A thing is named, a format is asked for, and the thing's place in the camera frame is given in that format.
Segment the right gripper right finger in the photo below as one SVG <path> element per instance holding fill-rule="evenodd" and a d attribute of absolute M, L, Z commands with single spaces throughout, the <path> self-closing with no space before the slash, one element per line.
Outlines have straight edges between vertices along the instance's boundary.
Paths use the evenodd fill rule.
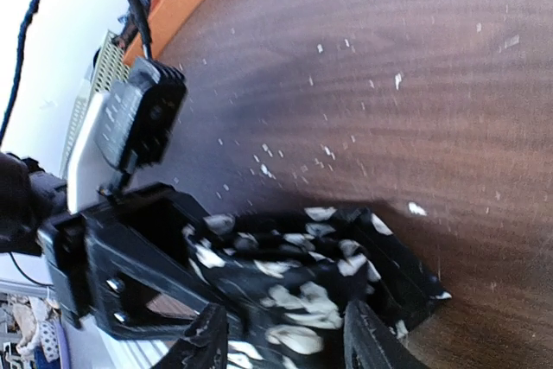
<path fill-rule="evenodd" d="M 346 368 L 425 369 L 363 301 L 352 300 L 344 318 Z"/>

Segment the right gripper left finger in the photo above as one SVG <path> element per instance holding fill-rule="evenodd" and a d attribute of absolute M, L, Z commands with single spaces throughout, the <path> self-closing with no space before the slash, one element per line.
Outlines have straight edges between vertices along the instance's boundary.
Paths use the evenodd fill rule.
<path fill-rule="evenodd" d="M 226 310 L 209 303 L 152 369 L 225 369 L 228 328 Z"/>

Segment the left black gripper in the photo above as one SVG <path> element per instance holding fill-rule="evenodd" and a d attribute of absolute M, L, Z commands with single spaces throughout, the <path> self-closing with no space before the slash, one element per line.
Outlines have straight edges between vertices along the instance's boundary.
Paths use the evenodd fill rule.
<path fill-rule="evenodd" d="M 191 194 L 156 183 L 48 219 L 38 236 L 70 323 L 93 315 L 118 340 L 174 339 L 192 320 L 149 309 L 165 295 L 199 312 L 220 305 L 225 327 L 243 334 L 245 311 L 195 270 L 208 216 Z"/>

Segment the black white floral tie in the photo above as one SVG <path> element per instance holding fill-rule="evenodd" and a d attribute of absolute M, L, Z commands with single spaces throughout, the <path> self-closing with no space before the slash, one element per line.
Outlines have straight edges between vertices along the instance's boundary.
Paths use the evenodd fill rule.
<path fill-rule="evenodd" d="M 244 333 L 229 336 L 231 368 L 346 368 L 350 301 L 365 302 L 402 344 L 450 298 L 367 208 L 218 214 L 205 222 L 195 270 L 247 318 Z"/>

